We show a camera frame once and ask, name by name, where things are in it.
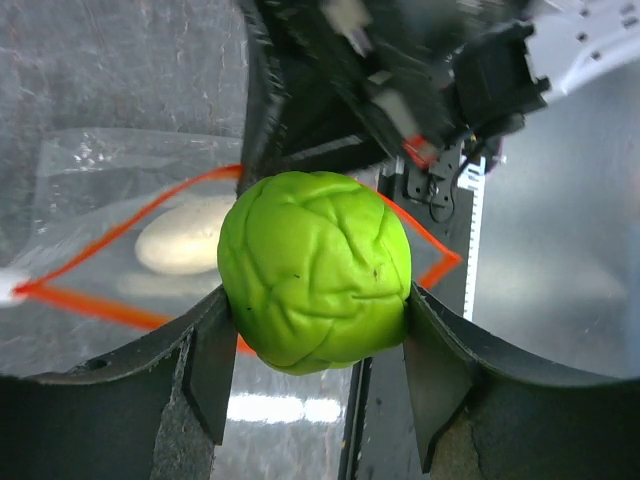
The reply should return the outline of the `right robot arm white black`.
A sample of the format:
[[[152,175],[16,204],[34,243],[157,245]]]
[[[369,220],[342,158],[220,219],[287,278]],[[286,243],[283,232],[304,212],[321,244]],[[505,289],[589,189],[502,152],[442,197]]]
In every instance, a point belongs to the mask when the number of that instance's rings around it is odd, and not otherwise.
[[[635,1],[244,1],[249,84],[238,188],[387,158],[429,187],[448,154],[639,57]]]

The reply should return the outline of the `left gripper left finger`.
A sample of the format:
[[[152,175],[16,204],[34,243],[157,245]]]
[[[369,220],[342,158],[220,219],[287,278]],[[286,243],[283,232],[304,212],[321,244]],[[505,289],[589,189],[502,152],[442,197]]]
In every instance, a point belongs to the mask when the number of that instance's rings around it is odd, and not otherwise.
[[[2,478],[211,478],[235,358],[236,330],[217,288],[68,372],[2,377]]]

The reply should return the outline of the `green toy cabbage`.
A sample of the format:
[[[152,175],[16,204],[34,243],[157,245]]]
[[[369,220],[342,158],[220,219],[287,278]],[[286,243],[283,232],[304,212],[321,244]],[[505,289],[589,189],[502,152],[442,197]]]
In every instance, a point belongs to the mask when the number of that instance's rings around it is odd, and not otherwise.
[[[240,336],[275,370],[345,368],[406,337],[404,227],[375,191],[348,176],[260,180],[226,215],[218,264]]]

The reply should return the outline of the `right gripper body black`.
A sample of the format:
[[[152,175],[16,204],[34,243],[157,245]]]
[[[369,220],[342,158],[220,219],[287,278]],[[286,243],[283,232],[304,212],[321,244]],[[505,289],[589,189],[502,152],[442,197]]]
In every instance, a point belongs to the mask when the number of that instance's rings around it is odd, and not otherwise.
[[[243,1],[248,104],[241,190],[284,171],[431,162],[478,121],[458,51],[496,1]]]

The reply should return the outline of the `clear zip top bag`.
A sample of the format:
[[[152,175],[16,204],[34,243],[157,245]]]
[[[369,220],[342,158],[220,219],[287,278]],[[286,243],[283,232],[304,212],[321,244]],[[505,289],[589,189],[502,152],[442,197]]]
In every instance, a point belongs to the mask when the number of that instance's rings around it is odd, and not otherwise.
[[[190,200],[237,201],[248,190],[236,190],[240,150],[236,138],[149,130],[52,134],[40,147],[32,237],[1,272],[2,304],[42,302],[141,331],[184,314],[224,288],[219,264],[195,275],[158,274],[137,260],[136,240],[158,216]],[[460,264],[458,253],[377,194],[404,227],[411,286],[432,287]]]

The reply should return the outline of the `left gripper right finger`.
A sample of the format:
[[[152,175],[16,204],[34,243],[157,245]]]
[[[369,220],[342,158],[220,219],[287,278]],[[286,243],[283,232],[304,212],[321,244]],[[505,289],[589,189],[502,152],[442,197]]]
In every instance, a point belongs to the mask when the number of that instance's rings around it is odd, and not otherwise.
[[[436,445],[434,479],[635,479],[639,382],[571,368],[465,319],[471,389]]]

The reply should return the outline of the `white toy radish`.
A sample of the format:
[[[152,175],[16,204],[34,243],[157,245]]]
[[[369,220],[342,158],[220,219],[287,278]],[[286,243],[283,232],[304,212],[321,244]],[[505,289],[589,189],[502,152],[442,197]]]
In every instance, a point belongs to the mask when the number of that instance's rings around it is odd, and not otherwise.
[[[216,269],[221,227],[235,201],[230,195],[197,198],[161,214],[138,236],[137,260],[163,275]]]

